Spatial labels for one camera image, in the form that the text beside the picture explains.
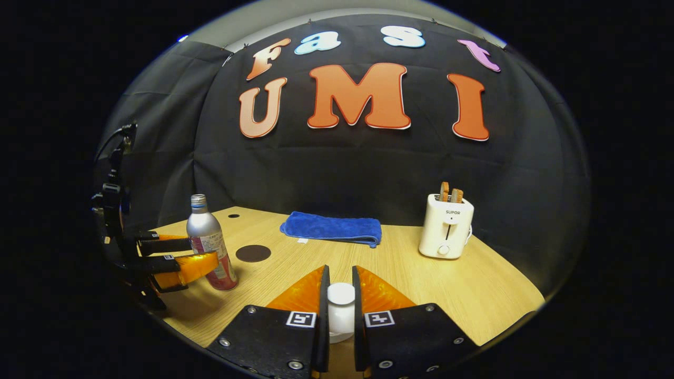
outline aluminum bottle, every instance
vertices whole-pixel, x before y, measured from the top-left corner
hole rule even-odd
[[[213,288],[223,291],[236,287],[239,279],[229,260],[220,223],[211,212],[208,212],[206,196],[192,195],[190,203],[192,214],[187,219],[187,236],[192,250],[195,254],[218,252],[218,267],[206,275],[208,282]]]

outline table surface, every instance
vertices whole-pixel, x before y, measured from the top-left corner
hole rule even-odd
[[[230,218],[230,214],[239,217]],[[419,253],[422,227],[382,225],[381,243],[371,249],[360,243],[316,239],[298,243],[297,238],[279,230],[287,214],[235,206],[213,215],[222,226],[239,284],[231,291],[218,291],[206,278],[198,279],[187,290],[163,293],[161,299],[168,310],[158,314],[202,347],[207,347],[243,306],[266,306],[324,264],[330,267],[331,283],[352,283],[351,268],[358,265],[417,304],[438,304],[477,345],[484,345],[545,302],[517,268],[475,235],[459,259],[444,260]],[[181,221],[154,230],[186,235],[186,228],[187,221]],[[272,254],[261,262],[240,261],[236,251],[246,245],[266,246]],[[362,378],[362,373],[354,369],[353,338],[330,346],[330,372],[321,377]]]

